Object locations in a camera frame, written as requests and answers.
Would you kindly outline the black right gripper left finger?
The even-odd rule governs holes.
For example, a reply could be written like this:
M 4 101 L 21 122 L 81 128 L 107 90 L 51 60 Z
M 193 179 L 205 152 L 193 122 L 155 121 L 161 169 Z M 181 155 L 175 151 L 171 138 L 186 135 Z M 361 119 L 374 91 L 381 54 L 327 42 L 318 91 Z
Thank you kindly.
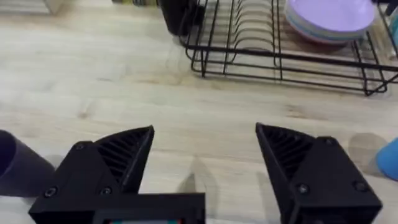
M 84 211 L 137 194 L 154 134 L 153 126 L 145 126 L 76 143 L 30 211 Z

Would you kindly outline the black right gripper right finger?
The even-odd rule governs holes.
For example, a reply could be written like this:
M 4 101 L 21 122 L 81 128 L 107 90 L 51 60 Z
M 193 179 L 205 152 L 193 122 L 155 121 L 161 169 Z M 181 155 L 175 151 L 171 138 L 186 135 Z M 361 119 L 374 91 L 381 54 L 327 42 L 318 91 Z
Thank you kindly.
M 282 223 L 372 223 L 382 202 L 339 142 L 256 123 Z

